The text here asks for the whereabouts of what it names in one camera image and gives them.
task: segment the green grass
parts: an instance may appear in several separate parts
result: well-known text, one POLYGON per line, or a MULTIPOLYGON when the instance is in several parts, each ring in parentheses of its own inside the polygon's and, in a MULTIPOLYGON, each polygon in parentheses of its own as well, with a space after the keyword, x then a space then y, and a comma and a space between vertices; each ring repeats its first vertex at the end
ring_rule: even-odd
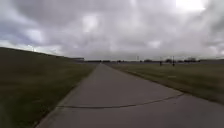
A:
POLYGON ((94 65, 0 48, 0 127, 33 128, 94 65))
POLYGON ((121 71, 224 104, 222 64, 114 64, 121 71))

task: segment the sky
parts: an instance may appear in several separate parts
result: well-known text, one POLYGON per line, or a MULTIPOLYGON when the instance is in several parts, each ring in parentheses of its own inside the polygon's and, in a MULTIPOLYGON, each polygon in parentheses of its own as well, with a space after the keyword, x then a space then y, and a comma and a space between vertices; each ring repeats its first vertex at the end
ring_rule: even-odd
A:
POLYGON ((85 59, 224 58, 222 0, 0 0, 0 47, 85 59))

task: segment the asphalt crack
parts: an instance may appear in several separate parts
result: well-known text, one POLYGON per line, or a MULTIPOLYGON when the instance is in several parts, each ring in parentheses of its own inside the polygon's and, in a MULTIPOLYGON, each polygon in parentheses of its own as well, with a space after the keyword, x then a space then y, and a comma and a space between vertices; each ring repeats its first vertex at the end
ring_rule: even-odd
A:
POLYGON ((179 95, 175 95, 175 96, 171 96, 171 97, 167 97, 164 99, 159 99, 159 100, 154 100, 154 101, 150 101, 150 102, 144 102, 144 103, 139 103, 139 104, 129 104, 129 105, 119 105, 119 106, 95 106, 95 107, 88 107, 88 106, 57 106, 58 108, 80 108, 80 109, 112 109, 112 108, 126 108, 126 107, 136 107, 136 106, 143 106, 143 105, 148 105, 148 104, 153 104, 153 103, 158 103, 158 102, 163 102, 163 101, 167 101, 167 100, 171 100, 171 99, 175 99, 175 98, 179 98, 181 96, 183 96, 184 93, 179 94, 179 95))

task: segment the grassy embankment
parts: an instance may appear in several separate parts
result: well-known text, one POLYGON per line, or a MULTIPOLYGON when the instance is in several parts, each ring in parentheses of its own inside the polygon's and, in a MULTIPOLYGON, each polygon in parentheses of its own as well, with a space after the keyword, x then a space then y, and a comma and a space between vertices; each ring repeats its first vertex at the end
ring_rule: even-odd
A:
POLYGON ((145 79, 224 104, 222 64, 114 64, 112 67, 145 79))
POLYGON ((0 127, 32 128, 94 65, 0 48, 0 127))

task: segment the concrete path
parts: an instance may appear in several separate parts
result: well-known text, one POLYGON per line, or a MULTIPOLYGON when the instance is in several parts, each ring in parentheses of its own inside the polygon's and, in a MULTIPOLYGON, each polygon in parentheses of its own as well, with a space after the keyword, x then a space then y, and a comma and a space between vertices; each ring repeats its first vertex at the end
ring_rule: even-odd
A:
POLYGON ((100 64, 37 128, 224 128, 224 106, 100 64))

